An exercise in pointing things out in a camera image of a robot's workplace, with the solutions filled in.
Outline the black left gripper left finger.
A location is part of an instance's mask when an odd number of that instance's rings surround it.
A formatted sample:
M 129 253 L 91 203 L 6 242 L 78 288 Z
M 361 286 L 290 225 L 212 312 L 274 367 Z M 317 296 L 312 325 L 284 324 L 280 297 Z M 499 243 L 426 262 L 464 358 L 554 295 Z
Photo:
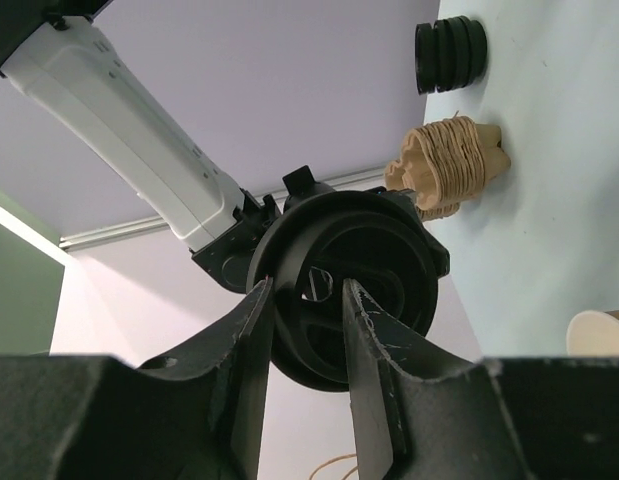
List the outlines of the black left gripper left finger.
M 0 479 L 254 479 L 273 283 L 139 367 L 0 356 Z

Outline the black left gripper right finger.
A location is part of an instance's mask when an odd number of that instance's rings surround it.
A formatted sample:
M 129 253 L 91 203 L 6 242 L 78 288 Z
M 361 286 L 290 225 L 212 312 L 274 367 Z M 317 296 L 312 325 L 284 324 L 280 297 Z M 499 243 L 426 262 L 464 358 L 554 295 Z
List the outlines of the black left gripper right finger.
M 349 298 L 360 478 L 619 479 L 619 357 L 469 362 Z

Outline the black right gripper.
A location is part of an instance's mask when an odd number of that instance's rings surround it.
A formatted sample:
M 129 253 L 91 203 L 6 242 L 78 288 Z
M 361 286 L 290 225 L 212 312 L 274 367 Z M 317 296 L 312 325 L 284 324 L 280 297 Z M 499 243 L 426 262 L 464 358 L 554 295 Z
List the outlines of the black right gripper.
M 285 175 L 283 183 L 288 192 L 281 218 L 283 233 L 298 234 L 331 214 L 381 214 L 398 221 L 417 236 L 431 259 L 437 278 L 449 274 L 450 254 L 425 229 L 414 204 L 415 190 L 407 187 L 336 190 L 316 181 L 307 165 Z

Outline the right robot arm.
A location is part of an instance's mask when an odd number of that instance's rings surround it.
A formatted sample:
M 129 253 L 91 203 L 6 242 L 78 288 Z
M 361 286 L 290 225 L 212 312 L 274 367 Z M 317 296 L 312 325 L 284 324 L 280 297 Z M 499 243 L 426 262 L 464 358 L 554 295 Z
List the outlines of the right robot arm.
M 337 193 L 308 167 L 284 178 L 288 198 L 254 198 L 195 144 L 94 26 L 102 1 L 0 1 L 0 76 L 45 108 L 166 221 L 193 260 L 243 293 L 272 273 L 293 236 L 330 211 L 395 219 L 422 269 L 439 279 L 448 251 L 400 191 Z

